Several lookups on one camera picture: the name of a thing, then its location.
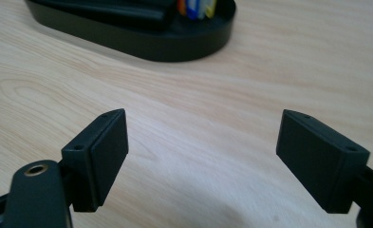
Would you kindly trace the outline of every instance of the black bracket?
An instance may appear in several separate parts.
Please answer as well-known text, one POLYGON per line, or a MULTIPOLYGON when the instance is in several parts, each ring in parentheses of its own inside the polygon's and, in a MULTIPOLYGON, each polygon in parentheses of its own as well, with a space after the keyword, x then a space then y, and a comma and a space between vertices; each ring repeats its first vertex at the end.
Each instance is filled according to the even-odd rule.
POLYGON ((68 207, 102 206, 128 152, 124 109, 99 116, 65 148, 62 160, 19 169, 0 197, 0 227, 72 227, 68 207))
POLYGON ((328 213, 360 207, 357 226, 373 228, 373 170, 370 153, 315 118, 284 110, 277 155, 328 213))

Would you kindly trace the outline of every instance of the screw hole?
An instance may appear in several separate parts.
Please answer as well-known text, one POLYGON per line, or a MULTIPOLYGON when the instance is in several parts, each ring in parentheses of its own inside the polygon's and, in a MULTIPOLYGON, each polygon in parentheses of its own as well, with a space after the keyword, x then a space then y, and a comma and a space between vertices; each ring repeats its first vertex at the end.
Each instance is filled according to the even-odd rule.
POLYGON ((75 150, 81 150, 81 149, 83 149, 83 148, 84 148, 83 145, 75 145, 75 146, 74 146, 74 149, 75 149, 75 150))
POLYGON ((34 177, 34 176, 44 173, 45 171, 47 171, 46 164, 37 164, 37 165, 30 167, 24 174, 27 177, 34 177))
POLYGON ((355 148, 354 146, 350 146, 350 145, 347 146, 346 149, 348 149, 349 151, 353 151, 353 152, 358 151, 357 148, 355 148))

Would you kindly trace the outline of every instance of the desk organizer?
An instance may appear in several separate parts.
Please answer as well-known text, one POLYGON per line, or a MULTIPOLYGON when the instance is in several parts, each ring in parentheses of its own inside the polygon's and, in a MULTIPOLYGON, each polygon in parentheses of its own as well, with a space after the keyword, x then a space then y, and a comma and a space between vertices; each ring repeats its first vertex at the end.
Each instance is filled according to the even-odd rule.
POLYGON ((218 0, 212 19, 190 20, 177 12, 174 3, 166 6, 165 13, 161 9, 156 12, 147 9, 142 18, 144 21, 135 19, 127 11, 124 18, 116 20, 103 16, 101 10, 100 14, 95 14, 79 12, 72 5, 59 8, 53 5, 56 1, 64 2, 26 0, 26 3, 35 20, 44 26, 157 62, 191 61, 218 51, 230 39, 236 11, 233 0, 218 0))

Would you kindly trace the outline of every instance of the desk surface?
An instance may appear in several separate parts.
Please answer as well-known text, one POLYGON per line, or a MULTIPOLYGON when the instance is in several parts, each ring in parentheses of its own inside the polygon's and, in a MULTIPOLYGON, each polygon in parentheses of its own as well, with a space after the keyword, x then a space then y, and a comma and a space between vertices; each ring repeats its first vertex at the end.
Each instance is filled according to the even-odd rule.
POLYGON ((38 25, 0 1, 0 195, 12 174, 125 108, 130 150, 104 207, 75 227, 355 227, 275 155, 283 109, 371 151, 373 0, 237 1, 229 44, 144 61, 38 25))

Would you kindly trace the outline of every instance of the wooden desk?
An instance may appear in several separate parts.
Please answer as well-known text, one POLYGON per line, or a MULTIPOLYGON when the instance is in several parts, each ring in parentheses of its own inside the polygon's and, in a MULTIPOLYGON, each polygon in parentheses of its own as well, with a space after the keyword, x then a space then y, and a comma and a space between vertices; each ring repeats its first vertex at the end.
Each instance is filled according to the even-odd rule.
POLYGON ((188 63, 144 61, 38 25, 0 1, 0 195, 12 174, 125 108, 130 151, 75 227, 355 227, 326 214, 275 155, 282 110, 371 151, 373 0, 237 1, 233 37, 188 63))

